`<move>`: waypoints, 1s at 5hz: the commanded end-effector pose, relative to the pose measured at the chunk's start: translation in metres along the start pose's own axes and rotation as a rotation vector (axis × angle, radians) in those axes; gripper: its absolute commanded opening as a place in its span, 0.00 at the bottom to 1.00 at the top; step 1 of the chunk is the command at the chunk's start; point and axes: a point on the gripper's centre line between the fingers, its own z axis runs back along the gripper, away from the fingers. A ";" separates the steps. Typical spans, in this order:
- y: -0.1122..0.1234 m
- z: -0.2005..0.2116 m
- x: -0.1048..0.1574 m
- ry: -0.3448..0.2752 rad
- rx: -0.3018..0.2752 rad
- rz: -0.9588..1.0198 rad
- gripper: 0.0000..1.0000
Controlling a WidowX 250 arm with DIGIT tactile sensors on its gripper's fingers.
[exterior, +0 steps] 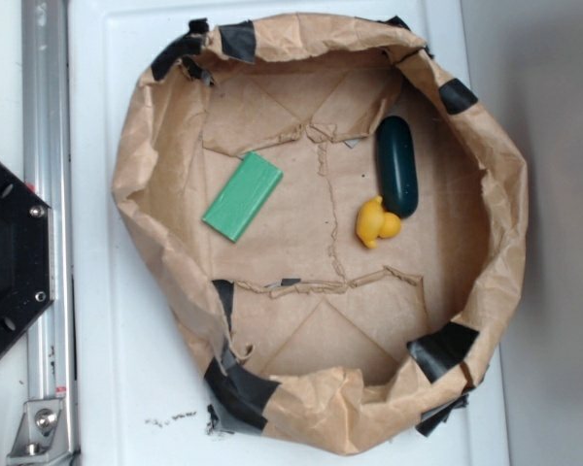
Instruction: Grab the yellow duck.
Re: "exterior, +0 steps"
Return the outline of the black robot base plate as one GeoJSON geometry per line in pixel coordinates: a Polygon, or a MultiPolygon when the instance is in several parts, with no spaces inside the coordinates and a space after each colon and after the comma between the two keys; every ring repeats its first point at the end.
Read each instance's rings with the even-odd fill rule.
{"type": "Polygon", "coordinates": [[[0,162],[0,359],[52,303],[51,207],[0,162]]]}

